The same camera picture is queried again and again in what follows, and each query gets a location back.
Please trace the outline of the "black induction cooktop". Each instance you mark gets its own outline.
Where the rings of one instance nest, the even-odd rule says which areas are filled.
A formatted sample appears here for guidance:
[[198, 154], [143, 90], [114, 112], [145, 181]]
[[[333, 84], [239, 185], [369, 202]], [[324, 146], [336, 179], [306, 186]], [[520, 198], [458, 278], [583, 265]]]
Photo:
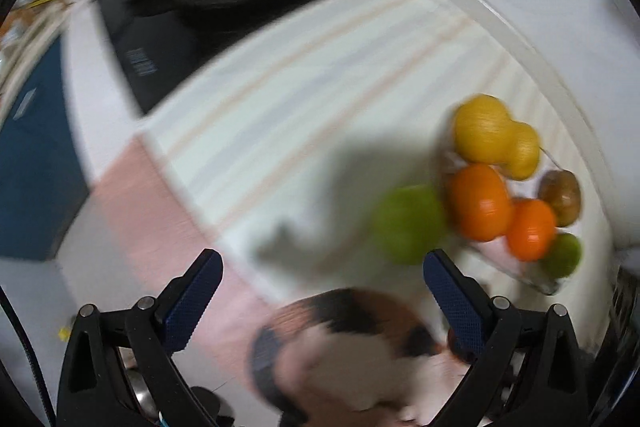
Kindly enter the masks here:
[[107, 35], [142, 114], [212, 57], [317, 0], [250, 0], [214, 10], [137, 16], [126, 0], [98, 0]]

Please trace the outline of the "striped cat pattern mat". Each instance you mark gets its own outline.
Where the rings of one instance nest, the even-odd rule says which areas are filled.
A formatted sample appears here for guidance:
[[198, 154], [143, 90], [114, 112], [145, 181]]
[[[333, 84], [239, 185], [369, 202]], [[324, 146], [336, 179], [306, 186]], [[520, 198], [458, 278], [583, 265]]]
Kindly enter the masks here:
[[212, 57], [151, 113], [96, 189], [118, 254], [100, 254], [88, 288], [122, 305], [160, 288], [200, 249], [229, 270], [198, 330], [237, 369], [269, 309], [318, 291], [368, 286], [436, 320], [413, 265], [375, 243], [370, 218], [392, 188], [437, 183], [457, 164], [450, 120], [473, 95], [506, 103], [582, 186], [585, 260], [555, 295], [450, 246], [462, 269], [522, 306], [559, 299], [580, 345], [596, 352], [611, 300], [611, 227], [598, 185], [600, 146], [561, 77], [480, 0], [317, 0]]

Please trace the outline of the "blue cabinet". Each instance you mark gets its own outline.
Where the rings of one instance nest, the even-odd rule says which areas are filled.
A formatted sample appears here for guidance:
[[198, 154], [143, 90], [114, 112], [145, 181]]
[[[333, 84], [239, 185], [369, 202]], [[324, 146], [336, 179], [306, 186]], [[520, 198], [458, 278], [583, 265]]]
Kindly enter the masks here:
[[1, 256], [53, 258], [88, 196], [67, 116], [62, 41], [55, 38], [1, 125]]

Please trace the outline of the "green fruit by plate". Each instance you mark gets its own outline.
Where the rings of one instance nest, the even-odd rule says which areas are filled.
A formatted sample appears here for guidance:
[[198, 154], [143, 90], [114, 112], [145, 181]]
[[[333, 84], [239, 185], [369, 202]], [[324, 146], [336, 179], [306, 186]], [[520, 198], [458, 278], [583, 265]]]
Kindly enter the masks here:
[[386, 257], [398, 265], [420, 265], [449, 235], [445, 207], [431, 184], [387, 193], [372, 213], [371, 229]]

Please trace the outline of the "brown round fruit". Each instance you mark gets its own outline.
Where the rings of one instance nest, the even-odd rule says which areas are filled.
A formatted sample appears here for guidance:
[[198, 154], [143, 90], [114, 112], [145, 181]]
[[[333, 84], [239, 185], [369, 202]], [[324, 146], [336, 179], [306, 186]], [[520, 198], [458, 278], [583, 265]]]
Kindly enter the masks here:
[[547, 171], [538, 184], [537, 197], [551, 207], [560, 228], [572, 225], [582, 212], [582, 191], [570, 170]]

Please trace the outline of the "green apple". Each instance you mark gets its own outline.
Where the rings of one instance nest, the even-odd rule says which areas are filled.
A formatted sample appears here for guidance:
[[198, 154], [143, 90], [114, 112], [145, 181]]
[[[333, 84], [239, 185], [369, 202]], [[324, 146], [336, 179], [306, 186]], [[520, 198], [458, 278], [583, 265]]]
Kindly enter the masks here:
[[572, 275], [582, 260], [582, 243], [577, 236], [560, 233], [548, 253], [539, 261], [540, 269], [552, 280]]

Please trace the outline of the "yellow lemon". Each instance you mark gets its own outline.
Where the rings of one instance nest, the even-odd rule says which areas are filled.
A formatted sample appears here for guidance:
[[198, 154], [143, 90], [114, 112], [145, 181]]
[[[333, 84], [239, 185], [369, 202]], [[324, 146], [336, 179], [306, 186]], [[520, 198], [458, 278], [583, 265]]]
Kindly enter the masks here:
[[515, 122], [494, 96], [478, 94], [454, 113], [454, 149], [467, 162], [499, 165], [506, 160]]

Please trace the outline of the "large orange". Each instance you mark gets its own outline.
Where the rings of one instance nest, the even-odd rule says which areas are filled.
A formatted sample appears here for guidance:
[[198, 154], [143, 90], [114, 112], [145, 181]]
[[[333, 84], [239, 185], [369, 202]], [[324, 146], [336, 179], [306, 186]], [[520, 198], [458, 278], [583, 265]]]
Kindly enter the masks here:
[[448, 176], [446, 194], [454, 226], [465, 239], [486, 243], [506, 234], [513, 200], [494, 168], [471, 164], [457, 170]]

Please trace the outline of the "small orange tangerine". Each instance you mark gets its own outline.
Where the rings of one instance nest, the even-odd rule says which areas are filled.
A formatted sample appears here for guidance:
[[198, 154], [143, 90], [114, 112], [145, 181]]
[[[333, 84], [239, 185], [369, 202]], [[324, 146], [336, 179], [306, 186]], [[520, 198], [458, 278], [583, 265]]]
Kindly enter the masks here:
[[536, 198], [519, 198], [514, 202], [512, 220], [506, 231], [506, 246], [514, 258], [523, 262], [542, 259], [555, 235], [555, 214], [546, 202]]

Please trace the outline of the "small yellow citrus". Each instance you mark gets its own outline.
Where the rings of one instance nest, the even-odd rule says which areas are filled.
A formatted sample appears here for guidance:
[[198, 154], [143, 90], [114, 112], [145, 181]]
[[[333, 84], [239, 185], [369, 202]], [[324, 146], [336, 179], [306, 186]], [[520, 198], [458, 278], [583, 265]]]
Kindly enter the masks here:
[[532, 126], [521, 121], [514, 121], [512, 129], [512, 140], [500, 169], [508, 179], [524, 181], [533, 176], [539, 165], [539, 135]]

